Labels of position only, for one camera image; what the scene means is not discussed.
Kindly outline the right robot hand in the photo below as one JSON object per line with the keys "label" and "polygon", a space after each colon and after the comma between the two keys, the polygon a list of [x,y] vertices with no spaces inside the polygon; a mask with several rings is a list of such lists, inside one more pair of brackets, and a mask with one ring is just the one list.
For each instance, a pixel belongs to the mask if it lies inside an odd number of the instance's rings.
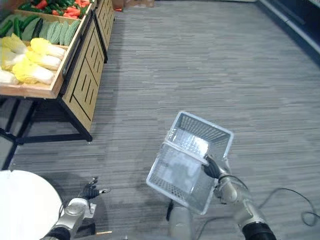
{"label": "right robot hand", "polygon": [[220,179],[222,175],[228,173],[227,170],[218,165],[210,155],[206,154],[204,159],[207,161],[208,165],[202,165],[202,169],[207,176],[213,179]]}

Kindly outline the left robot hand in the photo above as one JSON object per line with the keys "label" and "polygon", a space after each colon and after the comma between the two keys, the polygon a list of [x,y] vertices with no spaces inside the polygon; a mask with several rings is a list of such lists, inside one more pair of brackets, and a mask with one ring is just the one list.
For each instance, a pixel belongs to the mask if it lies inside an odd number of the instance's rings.
{"label": "left robot hand", "polygon": [[108,194],[111,192],[111,188],[104,188],[104,189],[97,189],[97,183],[98,183],[98,176],[94,176],[90,181],[88,181],[82,190],[78,194],[78,198],[86,199],[86,200],[91,200],[99,195],[103,194]]}

